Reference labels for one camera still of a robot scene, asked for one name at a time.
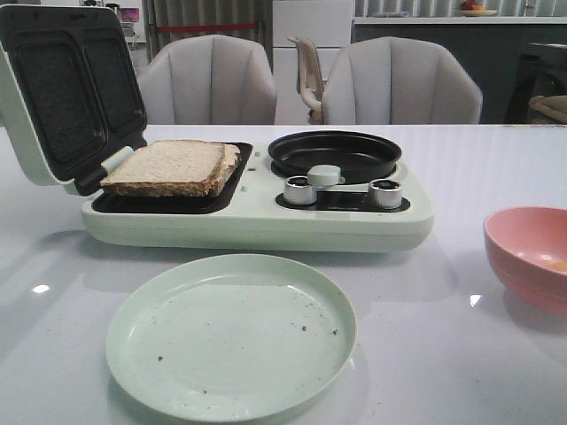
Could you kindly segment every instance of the white table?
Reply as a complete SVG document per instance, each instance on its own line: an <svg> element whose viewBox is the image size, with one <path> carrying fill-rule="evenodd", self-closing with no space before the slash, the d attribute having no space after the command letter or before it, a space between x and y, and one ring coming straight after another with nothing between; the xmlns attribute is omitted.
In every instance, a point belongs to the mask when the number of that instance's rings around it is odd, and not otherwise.
<svg viewBox="0 0 567 425"><path fill-rule="evenodd" d="M314 127L149 127L146 137L273 140ZM437 206L409 252L271 252L328 275L359 340L346 369L290 424L565 424L567 320L525 304L490 270L487 214L567 207L567 127L349 127L391 138ZM109 374L119 305L150 278L229 251L112 246L81 223L83 199L36 187L0 129L0 423L177 423Z"/></svg>

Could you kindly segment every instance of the pink bowl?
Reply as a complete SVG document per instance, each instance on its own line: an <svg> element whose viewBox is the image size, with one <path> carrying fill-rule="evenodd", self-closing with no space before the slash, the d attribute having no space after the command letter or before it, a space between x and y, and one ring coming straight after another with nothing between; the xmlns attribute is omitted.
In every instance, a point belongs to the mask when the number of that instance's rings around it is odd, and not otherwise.
<svg viewBox="0 0 567 425"><path fill-rule="evenodd" d="M485 220L488 261L525 301L567 316L567 210L509 208Z"/></svg>

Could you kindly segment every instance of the silver knob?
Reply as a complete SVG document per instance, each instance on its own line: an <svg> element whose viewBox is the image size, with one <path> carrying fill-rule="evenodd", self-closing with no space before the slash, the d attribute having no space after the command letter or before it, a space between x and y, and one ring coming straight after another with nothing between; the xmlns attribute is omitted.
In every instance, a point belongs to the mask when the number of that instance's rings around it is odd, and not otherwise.
<svg viewBox="0 0 567 425"><path fill-rule="evenodd" d="M283 199L292 205L311 205L317 201L317 191L305 175L294 175L285 179Z"/></svg>
<svg viewBox="0 0 567 425"><path fill-rule="evenodd" d="M369 183L369 201L378 208L393 210L401 206L401 186L387 179L376 179Z"/></svg>

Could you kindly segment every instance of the toast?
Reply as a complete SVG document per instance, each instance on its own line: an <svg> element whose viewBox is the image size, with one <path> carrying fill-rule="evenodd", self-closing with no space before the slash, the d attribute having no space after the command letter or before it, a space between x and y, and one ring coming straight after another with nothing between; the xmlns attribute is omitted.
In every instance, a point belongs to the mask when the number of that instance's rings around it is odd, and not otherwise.
<svg viewBox="0 0 567 425"><path fill-rule="evenodd" d="M233 144L162 140L136 150L101 186L129 197L218 196L239 161Z"/></svg>

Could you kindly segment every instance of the plate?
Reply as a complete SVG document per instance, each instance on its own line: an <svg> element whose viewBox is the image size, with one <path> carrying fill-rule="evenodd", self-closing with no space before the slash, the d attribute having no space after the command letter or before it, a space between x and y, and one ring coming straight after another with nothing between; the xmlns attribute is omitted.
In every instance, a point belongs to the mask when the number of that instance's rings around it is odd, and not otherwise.
<svg viewBox="0 0 567 425"><path fill-rule="evenodd" d="M354 310L297 261L231 254L173 268L115 314L106 359L139 402L192 421L289 411L327 388L352 354Z"/></svg>
<svg viewBox="0 0 567 425"><path fill-rule="evenodd" d="M490 9L480 9L477 11L465 11L463 9L457 9L457 11L464 16L493 16L498 12Z"/></svg>

